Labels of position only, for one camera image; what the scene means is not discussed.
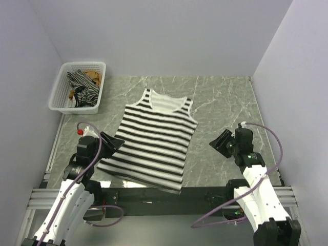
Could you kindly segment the black white striped tank top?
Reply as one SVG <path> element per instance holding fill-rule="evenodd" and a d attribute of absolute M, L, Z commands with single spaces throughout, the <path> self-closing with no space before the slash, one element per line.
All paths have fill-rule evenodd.
<path fill-rule="evenodd" d="M 114 135 L 124 144 L 97 168 L 112 176 L 179 194 L 187 151 L 197 121 L 193 101 L 145 89 L 138 102 L 125 106 Z"/>

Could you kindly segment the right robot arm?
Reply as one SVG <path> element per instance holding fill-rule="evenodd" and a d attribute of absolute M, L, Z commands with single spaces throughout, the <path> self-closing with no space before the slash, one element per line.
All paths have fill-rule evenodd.
<path fill-rule="evenodd" d="M 298 245 L 301 225 L 278 199 L 264 159 L 254 151 L 253 132 L 226 129 L 210 146 L 226 158 L 233 157 L 244 176 L 227 183 L 225 199 L 226 204 L 238 203 L 242 208 L 254 230 L 254 245 Z"/>

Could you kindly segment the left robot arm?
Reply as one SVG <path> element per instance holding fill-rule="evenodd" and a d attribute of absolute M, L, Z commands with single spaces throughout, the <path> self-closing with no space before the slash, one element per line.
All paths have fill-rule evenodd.
<path fill-rule="evenodd" d="M 68 245 L 72 234 L 89 208 L 102 212 L 106 208 L 100 182 L 92 180 L 94 166 L 111 157 L 124 141 L 104 132 L 86 135 L 78 140 L 76 152 L 64 170 L 55 201 L 40 228 L 22 245 Z"/>

